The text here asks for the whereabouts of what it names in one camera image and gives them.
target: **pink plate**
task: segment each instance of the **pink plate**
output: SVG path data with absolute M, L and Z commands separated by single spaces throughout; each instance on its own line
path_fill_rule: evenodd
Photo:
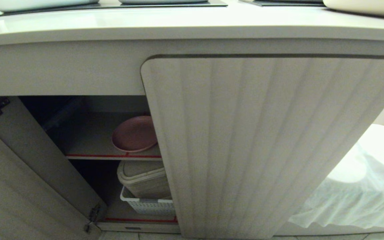
M 150 116 L 139 116 L 120 124 L 112 134 L 113 145 L 124 152 L 141 152 L 158 143 Z

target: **white countertop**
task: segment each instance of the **white countertop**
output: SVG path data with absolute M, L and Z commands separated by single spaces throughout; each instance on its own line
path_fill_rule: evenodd
M 202 38 L 384 41 L 384 18 L 334 12 L 323 7 L 260 7 L 237 0 L 223 1 L 229 6 L 96 9 L 0 16 L 0 45 Z

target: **floor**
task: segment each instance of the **floor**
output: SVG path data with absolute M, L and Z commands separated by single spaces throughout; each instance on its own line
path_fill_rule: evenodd
M 179 234 L 151 234 L 104 231 L 99 240 L 183 240 Z M 270 240 L 384 240 L 384 233 L 337 236 L 273 237 Z

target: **cabinet door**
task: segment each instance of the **cabinet door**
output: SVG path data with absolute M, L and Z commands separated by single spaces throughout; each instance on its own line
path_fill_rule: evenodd
M 141 73 L 185 237 L 271 237 L 384 107 L 384 59 L 161 58 Z
M 87 234 L 84 226 L 105 203 L 20 100 L 10 100 L 0 116 L 0 237 L 96 239 L 99 230 Z

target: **red edge strip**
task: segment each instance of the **red edge strip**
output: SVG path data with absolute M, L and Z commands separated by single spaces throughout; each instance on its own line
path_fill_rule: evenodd
M 152 220 L 152 219 L 128 219 L 128 218 L 105 218 L 106 221 L 119 221 L 119 222 L 169 222 L 178 223 L 177 218 L 173 220 Z
M 98 157 L 98 158 L 162 158 L 152 155 L 92 155 L 92 154 L 66 154 L 68 157 Z

